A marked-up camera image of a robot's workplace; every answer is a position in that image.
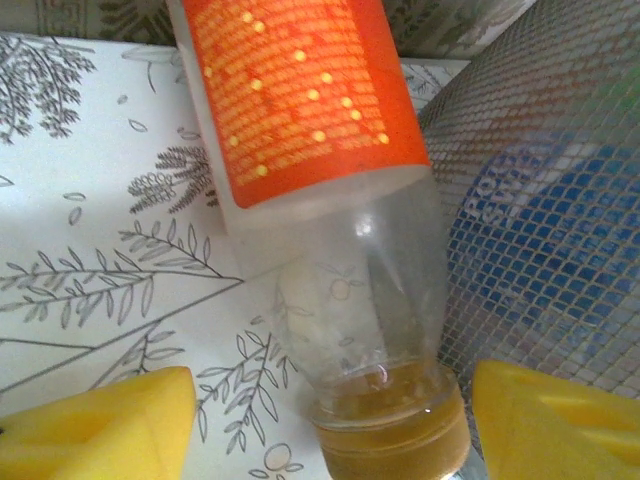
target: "wire mesh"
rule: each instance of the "wire mesh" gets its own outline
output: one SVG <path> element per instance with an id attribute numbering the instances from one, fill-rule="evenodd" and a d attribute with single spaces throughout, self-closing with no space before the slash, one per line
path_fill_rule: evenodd
<path id="1" fill-rule="evenodd" d="M 486 357 L 640 398 L 639 95 L 638 0 L 538 0 L 421 112 L 467 402 Z"/>

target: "orange label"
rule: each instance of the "orange label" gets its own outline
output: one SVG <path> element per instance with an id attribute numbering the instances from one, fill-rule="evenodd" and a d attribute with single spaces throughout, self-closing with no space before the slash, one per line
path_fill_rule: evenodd
<path id="1" fill-rule="evenodd" d="M 428 164 L 379 0 L 184 0 L 236 203 Z"/>

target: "white surface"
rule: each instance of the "white surface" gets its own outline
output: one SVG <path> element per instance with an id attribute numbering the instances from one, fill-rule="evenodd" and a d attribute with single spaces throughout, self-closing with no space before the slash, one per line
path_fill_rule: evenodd
<path id="1" fill-rule="evenodd" d="M 187 365 L 204 403 L 185 479 L 328 479 L 298 413 L 305 384 L 246 311 L 219 210 L 207 205 L 212 185 L 175 49 L 0 40 L 10 54 L 4 94 L 27 92 L 30 109 L 27 117 L 0 98 L 0 134 L 11 142 L 0 143 L 0 416 Z M 95 68 L 63 75 L 58 48 Z M 36 57 L 44 70 L 29 77 Z M 39 125 L 42 87 L 54 116 L 60 106 L 77 112 L 66 138 Z M 27 136 L 12 127 L 21 115 Z M 187 163 L 168 168 L 159 155 L 173 147 Z M 175 211 L 189 189 L 200 193 Z M 249 403 L 232 406 L 256 388 Z M 248 425 L 227 429 L 243 419 Z"/>

